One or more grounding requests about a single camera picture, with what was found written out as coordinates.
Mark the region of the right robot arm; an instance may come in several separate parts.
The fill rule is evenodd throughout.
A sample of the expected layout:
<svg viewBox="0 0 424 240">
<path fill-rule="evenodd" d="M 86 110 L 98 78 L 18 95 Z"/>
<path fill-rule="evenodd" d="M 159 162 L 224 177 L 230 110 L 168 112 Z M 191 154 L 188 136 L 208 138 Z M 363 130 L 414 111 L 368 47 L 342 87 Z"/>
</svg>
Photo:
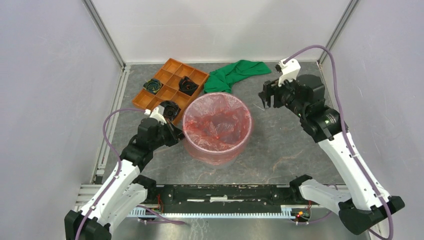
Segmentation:
<svg viewBox="0 0 424 240">
<path fill-rule="evenodd" d="M 286 107 L 298 118 L 302 129 L 327 154 L 348 192 L 323 185 L 309 175 L 289 184 L 289 199 L 295 204 L 317 203 L 338 215 L 343 225 L 360 235 L 405 207 L 400 196 L 389 194 L 373 176 L 357 152 L 340 113 L 327 106 L 321 78 L 303 74 L 297 79 L 268 80 L 258 94 L 265 108 Z"/>
</svg>

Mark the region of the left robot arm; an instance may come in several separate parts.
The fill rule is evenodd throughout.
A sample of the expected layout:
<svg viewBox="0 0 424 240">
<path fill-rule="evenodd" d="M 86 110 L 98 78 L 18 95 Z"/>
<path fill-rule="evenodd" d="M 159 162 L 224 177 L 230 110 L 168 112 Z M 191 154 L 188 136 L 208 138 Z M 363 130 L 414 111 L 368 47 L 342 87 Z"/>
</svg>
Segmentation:
<svg viewBox="0 0 424 240">
<path fill-rule="evenodd" d="M 64 218 L 67 240 L 110 240 L 116 228 L 139 204 L 157 198 L 156 181 L 141 175 L 153 159 L 154 151 L 172 147 L 184 139 L 183 131 L 171 122 L 147 117 L 137 134 L 119 156 L 113 173 L 79 211 L 70 210 Z"/>
</svg>

